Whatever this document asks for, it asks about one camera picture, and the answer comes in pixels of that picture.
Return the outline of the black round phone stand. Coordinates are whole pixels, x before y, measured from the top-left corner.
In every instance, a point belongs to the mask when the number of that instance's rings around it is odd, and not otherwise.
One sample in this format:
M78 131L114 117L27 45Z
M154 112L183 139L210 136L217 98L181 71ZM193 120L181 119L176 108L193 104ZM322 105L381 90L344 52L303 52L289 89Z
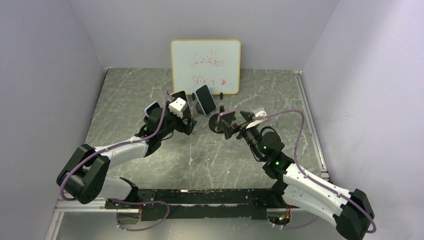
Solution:
M228 114L225 111L225 107L221 105L219 107L219 113L216 113L209 118L209 121L208 121L209 129L216 134L223 134L224 129L222 128L220 121L225 120L227 115Z

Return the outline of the blue case phone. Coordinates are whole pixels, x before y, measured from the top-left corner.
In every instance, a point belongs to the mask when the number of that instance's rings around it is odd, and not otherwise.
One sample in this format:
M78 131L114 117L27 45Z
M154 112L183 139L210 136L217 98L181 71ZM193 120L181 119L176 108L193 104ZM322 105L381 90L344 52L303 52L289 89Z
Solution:
M197 88L194 91L194 95L205 116L209 116L217 109L214 97L206 84L203 84Z

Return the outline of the beige pink case phone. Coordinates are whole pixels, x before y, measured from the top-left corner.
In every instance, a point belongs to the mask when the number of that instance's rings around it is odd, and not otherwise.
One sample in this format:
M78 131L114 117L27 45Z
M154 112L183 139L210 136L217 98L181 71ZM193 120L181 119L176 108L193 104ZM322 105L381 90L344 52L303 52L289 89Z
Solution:
M183 99L186 102L186 108L187 109L190 108L190 103L189 103L187 94L184 90L175 91L175 92L171 93L171 97L174 98L174 99L177 99L177 98Z

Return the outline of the lilac case phone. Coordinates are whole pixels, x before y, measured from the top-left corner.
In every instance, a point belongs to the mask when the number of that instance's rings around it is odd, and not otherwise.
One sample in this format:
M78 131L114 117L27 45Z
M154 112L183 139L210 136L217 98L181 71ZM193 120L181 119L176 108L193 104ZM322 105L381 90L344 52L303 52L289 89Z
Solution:
M146 116L149 116L154 109L160 108L160 107L161 106L157 101L153 101L144 109L144 113L146 114Z

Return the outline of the yellow framed whiteboard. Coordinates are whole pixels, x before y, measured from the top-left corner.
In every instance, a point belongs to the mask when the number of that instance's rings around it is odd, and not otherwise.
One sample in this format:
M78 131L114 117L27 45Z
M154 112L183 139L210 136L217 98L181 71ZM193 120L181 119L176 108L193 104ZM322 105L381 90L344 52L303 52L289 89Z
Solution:
M240 91L242 44L238 39L174 39L170 43L173 91L191 95L207 85L213 95Z

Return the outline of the black phone dark case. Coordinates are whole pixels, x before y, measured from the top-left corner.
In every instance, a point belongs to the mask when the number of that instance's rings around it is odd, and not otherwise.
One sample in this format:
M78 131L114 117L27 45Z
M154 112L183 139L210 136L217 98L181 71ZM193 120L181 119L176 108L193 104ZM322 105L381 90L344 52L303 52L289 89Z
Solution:
M223 111L218 114L217 122L219 123L220 121L225 121L228 124L231 124L235 118L235 115L236 115L235 109Z

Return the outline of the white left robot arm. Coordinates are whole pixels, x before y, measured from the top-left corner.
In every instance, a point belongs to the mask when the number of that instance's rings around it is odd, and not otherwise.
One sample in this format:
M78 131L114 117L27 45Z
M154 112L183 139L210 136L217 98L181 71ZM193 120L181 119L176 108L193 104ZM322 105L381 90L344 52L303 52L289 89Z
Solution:
M190 113L179 117L161 107L143 121L139 132L127 140L98 147L80 145L56 179L61 198L81 204L96 198L117 199L126 208L134 207L139 188L124 177L108 178L109 169L152 155L175 131L189 136L197 123Z

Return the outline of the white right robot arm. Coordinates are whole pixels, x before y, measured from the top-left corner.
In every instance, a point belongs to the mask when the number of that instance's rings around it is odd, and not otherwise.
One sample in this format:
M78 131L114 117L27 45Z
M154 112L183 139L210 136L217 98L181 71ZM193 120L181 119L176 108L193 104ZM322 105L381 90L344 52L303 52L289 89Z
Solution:
M264 163L264 172L275 180L269 197L275 207L286 203L308 211L333 225L347 240L362 240L377 231L375 214L364 191L339 187L309 172L298 162L296 151L293 157L287 156L274 128L258 129L270 118L264 110L241 111L241 115L245 122L236 124L234 110L219 113L217 130L223 131L226 139L236 135L238 140L245 140L255 160Z

